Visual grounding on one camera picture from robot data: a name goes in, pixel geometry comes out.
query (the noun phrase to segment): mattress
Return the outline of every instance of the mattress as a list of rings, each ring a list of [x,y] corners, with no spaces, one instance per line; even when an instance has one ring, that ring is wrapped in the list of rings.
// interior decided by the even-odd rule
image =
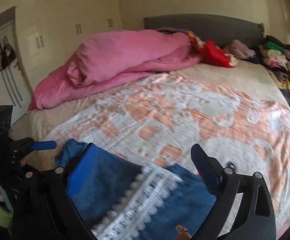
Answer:
[[[32,111],[31,120],[35,139],[57,142],[56,151],[28,156],[39,170],[54,168],[55,156],[74,138],[140,165],[178,163],[196,172],[189,153],[200,143],[223,166],[234,163],[240,174],[260,171],[272,198],[277,237],[290,225],[290,108],[260,65],[199,64],[156,74]],[[222,233],[230,230],[239,202],[238,195]]]

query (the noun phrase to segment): bed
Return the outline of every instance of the bed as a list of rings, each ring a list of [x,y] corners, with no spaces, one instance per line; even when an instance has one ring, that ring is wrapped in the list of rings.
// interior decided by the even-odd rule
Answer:
[[[221,47],[233,39],[252,47],[264,32],[260,24],[215,15],[150,17],[144,23],[149,29],[189,29]],[[137,164],[179,163],[196,172],[189,151],[198,142],[223,166],[232,162],[238,173],[263,173],[277,238],[290,226],[290,108],[261,65],[239,61],[225,69],[197,64],[34,110],[30,116],[35,139],[58,143],[56,151],[28,156],[28,163],[39,170],[54,168],[62,145],[74,138]],[[230,230],[240,197],[222,233]]]

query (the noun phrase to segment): door frame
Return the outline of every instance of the door frame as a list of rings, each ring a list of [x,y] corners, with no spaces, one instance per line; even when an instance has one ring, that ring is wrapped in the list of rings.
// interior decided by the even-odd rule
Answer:
[[[26,86],[29,90],[30,95],[33,95],[33,90],[32,87],[30,86],[29,80],[28,80],[28,76],[26,73],[26,70],[24,68],[23,65],[23,61],[22,61],[22,57],[20,55],[19,52],[19,47],[18,47],[18,39],[17,39],[17,33],[16,33],[16,24],[15,24],[15,6],[7,9],[6,11],[2,12],[0,14],[0,28],[2,29],[4,26],[8,25],[8,24],[12,24],[12,28],[13,28],[13,32],[14,32],[14,40],[15,40],[15,54],[16,57],[19,60],[19,64],[20,64],[20,68],[21,71],[23,73],[23,78],[25,80]]]

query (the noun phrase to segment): red pillow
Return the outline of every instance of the red pillow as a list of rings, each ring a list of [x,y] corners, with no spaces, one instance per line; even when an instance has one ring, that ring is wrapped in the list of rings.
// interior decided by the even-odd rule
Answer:
[[[199,47],[198,50],[204,58],[203,63],[226,68],[233,68],[237,65],[236,58],[218,48],[214,41],[207,40],[205,46]]]

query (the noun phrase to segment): patterned blanket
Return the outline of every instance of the patterned blanket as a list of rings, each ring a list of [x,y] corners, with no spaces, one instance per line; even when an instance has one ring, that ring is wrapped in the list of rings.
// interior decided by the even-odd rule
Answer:
[[[288,106],[175,74],[156,74],[88,100],[88,106],[38,139],[55,140],[59,148],[69,138],[93,142],[140,165],[178,163],[192,172],[190,149],[200,143],[223,166],[233,163],[237,173],[261,172],[274,206],[277,237],[290,225]],[[239,202],[240,196],[222,233],[230,230]]]

